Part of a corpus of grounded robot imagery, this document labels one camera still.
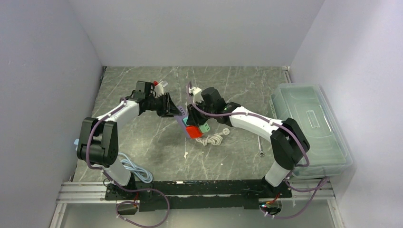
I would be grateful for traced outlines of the red plug adapter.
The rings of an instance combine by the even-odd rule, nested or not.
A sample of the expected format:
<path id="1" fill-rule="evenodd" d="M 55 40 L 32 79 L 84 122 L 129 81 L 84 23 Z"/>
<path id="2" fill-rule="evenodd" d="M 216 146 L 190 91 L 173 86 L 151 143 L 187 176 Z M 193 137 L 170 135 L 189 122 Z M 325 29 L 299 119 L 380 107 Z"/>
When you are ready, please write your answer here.
<path id="1" fill-rule="evenodd" d="M 203 136 L 203 133 L 198 126 L 186 126 L 185 129 L 191 139 L 200 138 Z"/>

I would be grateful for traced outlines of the light green plug adapter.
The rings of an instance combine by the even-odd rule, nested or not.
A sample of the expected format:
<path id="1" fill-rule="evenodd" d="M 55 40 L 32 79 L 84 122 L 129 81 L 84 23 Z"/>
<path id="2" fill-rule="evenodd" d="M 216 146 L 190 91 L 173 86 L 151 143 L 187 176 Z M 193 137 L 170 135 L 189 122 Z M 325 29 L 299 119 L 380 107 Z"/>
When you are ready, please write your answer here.
<path id="1" fill-rule="evenodd" d="M 202 132 L 202 133 L 207 133 L 207 132 L 209 132 L 210 131 L 210 126 L 208 125 L 208 123 L 206 122 L 206 123 L 204 123 L 203 125 L 200 125 L 199 126 L 199 129 L 200 129 L 200 131 Z"/>

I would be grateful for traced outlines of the teal plug adapter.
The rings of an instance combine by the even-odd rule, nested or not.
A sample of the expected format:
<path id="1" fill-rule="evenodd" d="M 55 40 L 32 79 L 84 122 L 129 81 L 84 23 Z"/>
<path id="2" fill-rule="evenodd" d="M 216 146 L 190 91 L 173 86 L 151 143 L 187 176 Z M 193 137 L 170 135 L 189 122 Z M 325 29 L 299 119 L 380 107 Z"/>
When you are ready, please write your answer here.
<path id="1" fill-rule="evenodd" d="M 184 124 L 185 126 L 188 126 L 187 121 L 188 121 L 188 116 L 186 116 L 186 117 L 184 117 L 184 118 L 182 119 L 182 122 L 183 122 L 183 124 Z"/>

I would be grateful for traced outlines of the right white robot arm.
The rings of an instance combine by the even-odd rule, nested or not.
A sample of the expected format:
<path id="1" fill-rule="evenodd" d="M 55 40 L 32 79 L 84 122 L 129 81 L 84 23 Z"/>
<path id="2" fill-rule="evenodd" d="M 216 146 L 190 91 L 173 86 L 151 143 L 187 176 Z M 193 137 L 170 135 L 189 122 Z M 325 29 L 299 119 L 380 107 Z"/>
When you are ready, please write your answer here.
<path id="1" fill-rule="evenodd" d="M 274 162 L 262 183 L 262 192 L 267 197 L 279 193 L 280 184 L 301 166 L 302 159 L 306 162 L 304 166 L 309 166 L 307 152 L 311 146 L 296 120 L 272 119 L 238 103 L 227 103 L 214 87 L 202 90 L 188 84 L 187 95 L 191 99 L 187 106 L 188 126 L 199 127 L 215 119 L 220 124 L 249 131 L 271 143 Z"/>

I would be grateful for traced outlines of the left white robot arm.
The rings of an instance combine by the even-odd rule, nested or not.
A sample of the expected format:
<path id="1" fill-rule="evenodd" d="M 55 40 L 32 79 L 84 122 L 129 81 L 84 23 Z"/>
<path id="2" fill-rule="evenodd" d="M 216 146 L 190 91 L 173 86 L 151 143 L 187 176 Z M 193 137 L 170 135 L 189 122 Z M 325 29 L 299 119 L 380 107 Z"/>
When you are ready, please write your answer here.
<path id="1" fill-rule="evenodd" d="M 118 194 L 126 200 L 136 195 L 137 187 L 135 175 L 118 159 L 119 130 L 146 111 L 154 111 L 161 118 L 180 115 L 181 111 L 164 90 L 167 84 L 137 81 L 131 94 L 122 97 L 115 108 L 82 122 L 76 149 L 78 159 L 85 161 L 89 169 L 103 173 L 118 186 Z"/>

